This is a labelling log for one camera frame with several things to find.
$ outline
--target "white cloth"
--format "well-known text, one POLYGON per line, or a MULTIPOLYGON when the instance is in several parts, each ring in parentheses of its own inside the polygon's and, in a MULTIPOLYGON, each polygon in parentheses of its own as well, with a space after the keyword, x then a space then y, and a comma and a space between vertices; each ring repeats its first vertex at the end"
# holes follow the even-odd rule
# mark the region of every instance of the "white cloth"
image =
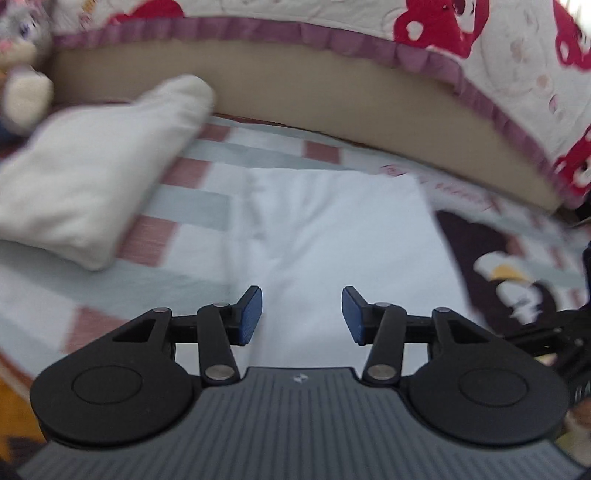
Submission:
POLYGON ((0 237, 106 267, 163 170, 197 134, 214 94, 168 80, 130 105, 71 108, 0 166, 0 237))
MULTIPOLYGON (((240 295, 263 291, 251 343, 235 348, 247 366, 354 367, 368 346, 353 342, 341 314, 343 287, 430 316, 467 314, 460 278, 416 180, 354 171, 253 169, 236 206, 232 273, 240 295)), ((403 374, 426 361, 407 345, 403 374)))

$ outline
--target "gray gripper housing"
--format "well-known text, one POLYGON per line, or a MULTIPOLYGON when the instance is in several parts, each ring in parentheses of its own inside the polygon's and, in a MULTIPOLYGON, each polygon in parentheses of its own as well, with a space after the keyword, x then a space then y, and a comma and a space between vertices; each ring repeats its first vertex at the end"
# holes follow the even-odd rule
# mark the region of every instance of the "gray gripper housing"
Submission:
POLYGON ((25 480, 576 480, 548 440, 504 450, 442 437, 400 395, 352 370, 250 368, 208 388, 182 421, 142 443, 79 450, 50 442, 25 480))

